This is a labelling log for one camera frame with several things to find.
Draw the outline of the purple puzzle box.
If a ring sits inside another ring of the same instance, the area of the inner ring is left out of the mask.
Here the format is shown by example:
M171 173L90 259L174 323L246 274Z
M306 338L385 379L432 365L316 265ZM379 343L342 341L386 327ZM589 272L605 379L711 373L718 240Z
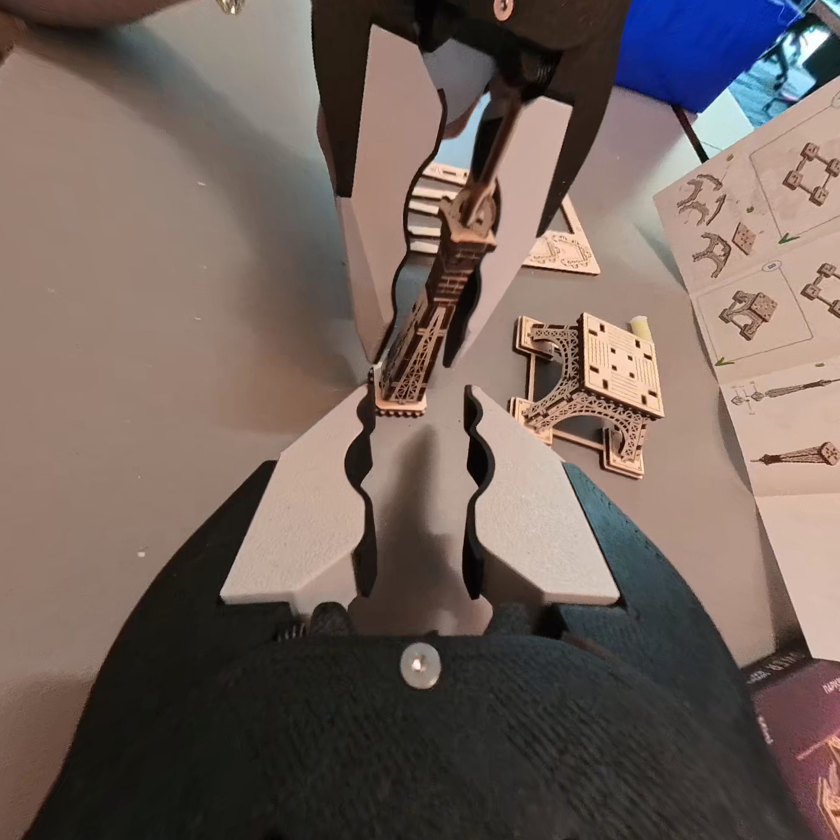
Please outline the purple puzzle box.
M839 838L839 664L793 644L743 673L764 740L817 838Z

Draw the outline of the grey desk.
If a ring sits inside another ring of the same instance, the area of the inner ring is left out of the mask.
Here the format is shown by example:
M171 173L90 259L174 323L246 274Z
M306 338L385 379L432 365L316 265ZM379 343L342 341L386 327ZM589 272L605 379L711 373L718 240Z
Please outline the grey desk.
M32 823L163 565L367 372L316 139L308 2L30 29L2 67L2 838ZM560 444L662 550L740 665L798 634L653 197L698 163L613 92L571 200L593 279L524 270L428 416L378 421L366 634L481 632L463 590L464 389L519 391L519 314L648 317L665 388L640 481Z

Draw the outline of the wooden parts sheet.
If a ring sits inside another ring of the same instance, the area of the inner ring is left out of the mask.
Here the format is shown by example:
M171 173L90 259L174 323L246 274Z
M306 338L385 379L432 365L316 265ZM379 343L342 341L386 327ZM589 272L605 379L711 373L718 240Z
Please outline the wooden parts sheet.
M466 168L452 164L435 161L425 167L408 201L405 231L412 253L436 255L440 239L439 205L443 200L455 199L468 177ZM565 228L549 228L537 239L522 265L590 277L599 275L600 267L568 196L562 201L557 219L563 220Z

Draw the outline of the blue storage bin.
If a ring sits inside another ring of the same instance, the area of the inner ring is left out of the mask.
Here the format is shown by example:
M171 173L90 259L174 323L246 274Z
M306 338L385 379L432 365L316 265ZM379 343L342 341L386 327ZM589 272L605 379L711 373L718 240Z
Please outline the blue storage bin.
M632 1L615 85L703 112L800 15L800 2Z

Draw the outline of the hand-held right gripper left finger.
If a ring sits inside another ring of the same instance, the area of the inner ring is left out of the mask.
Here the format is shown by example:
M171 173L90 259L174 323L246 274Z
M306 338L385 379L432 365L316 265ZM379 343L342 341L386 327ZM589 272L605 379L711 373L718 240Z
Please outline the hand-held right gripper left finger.
M373 397L362 385L278 458L220 591L229 605L348 606L377 576Z

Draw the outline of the wooden tower spire model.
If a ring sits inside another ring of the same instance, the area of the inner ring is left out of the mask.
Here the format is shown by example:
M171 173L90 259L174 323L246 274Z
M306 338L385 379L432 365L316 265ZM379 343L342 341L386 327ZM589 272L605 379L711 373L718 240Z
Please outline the wooden tower spire model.
M426 390L459 300L481 260L497 246L495 191L504 153L522 108L522 94L512 88L502 99L504 111L478 174L452 198L442 198L437 215L437 253L409 318L371 373L375 411L384 417L420 417L427 410Z

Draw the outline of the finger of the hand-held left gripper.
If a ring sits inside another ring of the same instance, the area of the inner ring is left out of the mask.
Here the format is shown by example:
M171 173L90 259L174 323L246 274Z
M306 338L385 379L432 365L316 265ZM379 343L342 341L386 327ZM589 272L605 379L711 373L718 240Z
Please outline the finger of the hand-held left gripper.
M523 106L497 177L497 246L472 272L455 309L443 348L453 367L487 325L538 238L572 106L536 98Z
M353 189L336 205L355 328L375 365L396 319L410 193L438 148L444 105L408 40L373 26L367 60Z

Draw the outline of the wooden tower base model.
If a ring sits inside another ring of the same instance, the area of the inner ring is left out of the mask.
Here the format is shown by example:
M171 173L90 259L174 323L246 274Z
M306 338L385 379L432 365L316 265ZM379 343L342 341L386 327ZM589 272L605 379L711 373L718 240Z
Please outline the wooden tower base model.
M653 342L589 313L571 324L520 316L513 349L527 361L526 393L509 414L546 445L593 449L603 470L640 480L650 425L664 417Z

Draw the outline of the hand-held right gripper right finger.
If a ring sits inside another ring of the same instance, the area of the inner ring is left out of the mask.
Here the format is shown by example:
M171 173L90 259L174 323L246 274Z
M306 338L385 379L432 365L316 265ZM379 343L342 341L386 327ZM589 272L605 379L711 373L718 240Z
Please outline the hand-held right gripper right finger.
M464 392L469 498L462 574L492 607L611 606L620 592L565 464L476 385Z

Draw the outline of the paper instruction sheet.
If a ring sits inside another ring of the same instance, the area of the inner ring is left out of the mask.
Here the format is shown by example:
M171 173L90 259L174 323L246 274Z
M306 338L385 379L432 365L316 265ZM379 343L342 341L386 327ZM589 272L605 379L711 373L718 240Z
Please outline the paper instruction sheet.
M656 195L814 658L839 659L839 80Z

